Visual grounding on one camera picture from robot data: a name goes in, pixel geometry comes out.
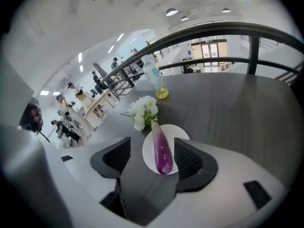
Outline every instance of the railing post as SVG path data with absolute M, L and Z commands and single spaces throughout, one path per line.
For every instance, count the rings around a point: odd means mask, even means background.
M 134 84 L 132 82 L 132 80 L 129 78 L 129 76 L 127 75 L 127 73 L 122 69 L 120 70 L 123 77 L 125 78 L 126 81 L 128 81 L 128 83 L 130 84 L 130 86 L 133 88 L 134 87 Z
M 259 37 L 249 37 L 250 50 L 249 50 L 249 64 L 247 68 L 247 74 L 256 74 L 256 67 L 258 61 L 259 50 Z

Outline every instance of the white plate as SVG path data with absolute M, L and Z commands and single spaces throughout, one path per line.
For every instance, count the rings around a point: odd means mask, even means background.
M 190 139 L 187 133 L 180 127 L 171 124 L 161 125 L 161 129 L 165 134 L 171 153 L 174 157 L 174 138 Z M 155 158 L 154 158 L 154 142 L 152 131 L 149 132 L 142 145 L 143 160 L 146 165 L 155 173 L 160 174 L 156 169 Z M 173 168 L 168 175 L 178 172 L 177 165 L 173 159 Z

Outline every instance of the ceiling light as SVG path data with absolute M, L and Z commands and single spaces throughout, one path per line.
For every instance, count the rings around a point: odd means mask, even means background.
M 228 9 L 228 8 L 223 8 L 223 11 L 222 11 L 223 13 L 229 13 L 229 12 L 231 12 L 230 11 L 230 9 Z
M 40 95 L 48 95 L 48 91 L 47 91 L 47 90 L 42 90 L 42 91 L 40 92 Z
M 82 62 L 82 52 L 80 52 L 78 54 L 78 62 L 81 63 Z
M 131 44 L 131 43 L 132 43 L 133 41 L 135 41 L 135 40 L 136 40 L 136 38 L 134 38 L 133 40 L 131 40 L 129 44 Z
M 116 41 L 119 41 L 123 36 L 124 36 L 124 34 L 122 33 L 122 34 L 117 38 Z
M 184 21 L 184 20 L 188 20 L 189 18 L 187 16 L 183 16 L 181 17 L 181 21 Z
M 111 46 L 110 50 L 108 51 L 108 53 L 110 53 L 114 48 L 114 45 Z
M 171 15 L 174 15 L 176 14 L 178 11 L 176 9 L 173 9 L 173 8 L 169 8 L 167 11 L 166 11 L 166 16 L 171 16 Z

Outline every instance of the dark table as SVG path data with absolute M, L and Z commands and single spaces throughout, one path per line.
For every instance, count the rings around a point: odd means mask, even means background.
M 286 83 L 233 73 L 182 74 L 164 81 L 169 96 L 157 100 L 160 125 L 177 125 L 191 140 L 242 153 L 290 187 L 303 156 L 304 118 Z M 89 140 L 131 137 L 121 186 L 130 220 L 141 225 L 173 200 L 178 182 L 178 173 L 162 176 L 144 163 L 142 146 L 151 128 L 138 132 L 129 117 L 120 115 L 145 95 L 156 98 L 147 80 L 137 83 Z

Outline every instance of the eggplant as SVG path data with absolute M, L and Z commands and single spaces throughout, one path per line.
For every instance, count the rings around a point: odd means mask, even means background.
M 157 122 L 151 120 L 151 128 L 156 169 L 162 175 L 169 174 L 173 168 L 173 157 L 168 141 Z

